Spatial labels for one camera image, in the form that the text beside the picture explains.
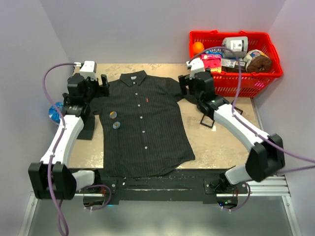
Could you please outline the black pinstriped button shirt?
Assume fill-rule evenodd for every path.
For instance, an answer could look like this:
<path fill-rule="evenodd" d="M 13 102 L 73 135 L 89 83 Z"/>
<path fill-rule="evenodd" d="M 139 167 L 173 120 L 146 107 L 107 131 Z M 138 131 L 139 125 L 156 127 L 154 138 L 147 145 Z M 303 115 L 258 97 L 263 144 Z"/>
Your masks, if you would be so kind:
<path fill-rule="evenodd" d="M 116 177 L 164 175 L 195 159 L 178 102 L 180 85 L 145 71 L 122 74 L 109 84 L 108 97 L 94 98 L 104 136 L 104 171 Z M 109 117 L 112 111 L 117 117 Z M 114 122 L 121 123 L 113 129 Z"/>

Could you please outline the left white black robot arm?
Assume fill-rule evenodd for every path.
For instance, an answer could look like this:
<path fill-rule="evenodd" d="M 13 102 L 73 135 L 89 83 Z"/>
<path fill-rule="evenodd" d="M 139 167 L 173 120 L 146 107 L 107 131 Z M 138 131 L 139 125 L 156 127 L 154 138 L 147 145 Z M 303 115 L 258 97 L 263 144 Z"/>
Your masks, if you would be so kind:
<path fill-rule="evenodd" d="M 47 152 L 38 163 L 28 169 L 31 185 L 38 199 L 50 199 L 54 193 L 58 200 L 71 200 L 75 193 L 86 188 L 91 193 L 102 187 L 99 172 L 68 168 L 68 159 L 77 139 L 91 140 L 95 129 L 95 118 L 90 102 L 95 97 L 109 96 L 106 75 L 101 83 L 84 78 L 79 73 L 67 80 L 68 92 L 63 94 L 63 108 L 58 130 Z"/>

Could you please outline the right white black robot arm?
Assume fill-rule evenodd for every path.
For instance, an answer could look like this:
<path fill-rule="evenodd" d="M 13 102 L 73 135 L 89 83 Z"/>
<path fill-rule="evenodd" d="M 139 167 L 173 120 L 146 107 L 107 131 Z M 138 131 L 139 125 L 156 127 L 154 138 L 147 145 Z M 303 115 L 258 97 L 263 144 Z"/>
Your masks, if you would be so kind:
<path fill-rule="evenodd" d="M 261 182 L 285 166 L 282 138 L 260 130 L 234 110 L 232 103 L 217 95 L 210 71 L 181 75 L 178 80 L 182 94 L 193 96 L 199 111 L 225 127 L 249 152 L 245 164 L 220 174 L 215 185 L 217 191 L 231 193 L 238 183 Z"/>

